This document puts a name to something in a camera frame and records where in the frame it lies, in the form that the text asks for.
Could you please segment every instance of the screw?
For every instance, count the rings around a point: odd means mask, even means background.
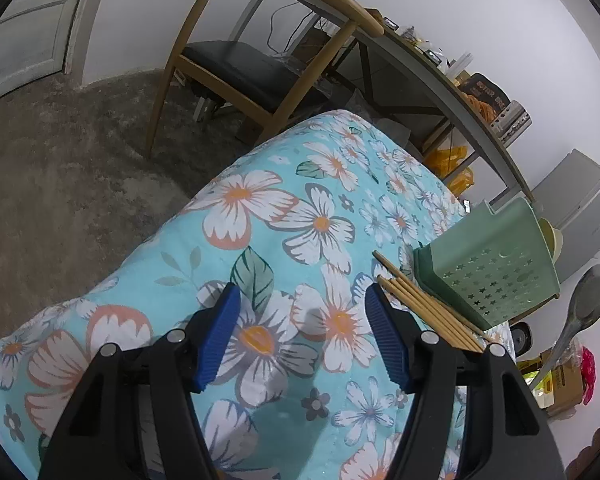
[[[420,334],[420,339],[422,339],[422,341],[428,345],[435,345],[438,344],[438,341],[440,341],[438,334],[432,332],[431,330],[427,330]]]
[[[489,352],[491,352],[496,357],[504,357],[507,354],[507,351],[504,349],[504,346],[498,344],[489,345]]]
[[[111,357],[118,351],[118,347],[115,343],[106,343],[100,348],[100,355],[103,357]]]
[[[186,334],[184,333],[184,330],[176,328],[167,334],[167,341],[169,343],[181,343],[184,341],[185,337]]]

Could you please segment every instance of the black chair seat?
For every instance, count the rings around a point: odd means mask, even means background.
[[[189,43],[182,55],[271,113],[298,80],[284,64],[240,41]],[[327,101],[320,91],[311,87],[299,108],[318,107]]]

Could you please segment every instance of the chopstick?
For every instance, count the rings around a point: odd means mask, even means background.
[[[417,286],[415,286],[409,278],[407,278],[400,269],[394,266],[387,258],[382,256],[378,251],[373,251],[373,256],[382,263],[392,275],[395,276],[395,281],[402,286],[403,289],[409,291],[412,296],[415,298],[420,298],[425,304],[429,305],[430,308],[439,312],[440,315],[447,321],[451,323],[452,326],[457,326],[459,324],[458,330],[460,330],[463,334],[469,336],[472,342],[475,342],[474,334],[477,333],[481,338],[486,340],[489,343],[494,343],[493,338],[489,337],[487,334],[480,330],[477,326],[471,323],[469,320],[464,318],[459,312],[456,312],[451,307],[445,305],[444,303],[438,301],[433,296],[430,296],[426,292],[420,290]]]
[[[444,308],[446,311],[448,311],[453,317],[455,317],[460,323],[462,323],[469,330],[472,330],[474,333],[476,333],[477,335],[479,335],[481,338],[488,341],[489,343],[497,342],[491,336],[487,335],[483,330],[481,330],[480,328],[475,326],[471,321],[469,321],[467,318],[465,318],[462,314],[460,314],[459,312],[456,312],[450,306],[442,303],[437,298],[434,298],[433,296],[430,296],[426,292],[420,290],[417,286],[415,286],[411,282],[411,280],[409,278],[407,278],[402,272],[400,272],[400,269],[398,269],[396,266],[394,266],[394,264],[392,264],[386,257],[382,256],[382,254],[380,254],[378,251],[373,251],[373,256],[380,263],[382,263],[389,270],[389,272],[391,272],[392,275],[394,275],[398,280],[401,280],[410,288],[414,288],[417,291],[417,293],[427,296],[428,298],[431,298],[433,301],[435,301],[442,308]]]
[[[429,309],[436,319],[441,322],[445,327],[452,333],[456,338],[463,341],[469,349],[473,349],[479,352],[482,352],[482,347],[480,344],[474,339],[474,336],[467,331],[467,329],[458,321],[450,316],[448,312],[440,308],[440,306],[435,303],[430,296],[424,296],[423,294],[418,295],[414,289],[408,290],[405,288],[404,284],[395,278],[389,280],[394,285],[397,285],[398,288],[401,288],[403,292],[408,292],[413,298],[419,301],[424,305],[425,308]]]
[[[442,321],[433,314],[433,312],[426,307],[423,306],[419,301],[417,301],[410,294],[405,294],[400,288],[398,288],[394,283],[385,279],[384,277],[378,275],[377,278],[378,283],[386,290],[395,296],[401,303],[410,308],[417,314],[417,316],[423,320],[426,324],[428,324],[435,332],[443,337],[451,346],[455,346],[456,348],[460,348],[462,350],[471,350],[473,347],[469,347],[469,345],[461,340],[455,333],[451,332]]]

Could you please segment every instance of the gray carpet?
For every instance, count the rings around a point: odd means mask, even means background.
[[[0,99],[0,337],[80,296],[248,148],[240,115],[194,123],[171,86],[154,156],[144,133],[156,73],[74,91],[62,75]]]

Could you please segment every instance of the blue floral fabric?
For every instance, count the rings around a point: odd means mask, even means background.
[[[379,480],[412,399],[389,380],[364,314],[365,289],[388,275],[372,251],[408,271],[410,247],[463,214],[359,117],[339,110],[298,124],[224,170],[90,293],[0,340],[0,443],[36,478],[100,346],[149,344],[233,282],[237,326],[216,381],[193,396],[221,478]],[[510,346],[508,328],[495,332]],[[443,479],[462,439],[456,395]],[[159,453],[147,453],[161,478]]]

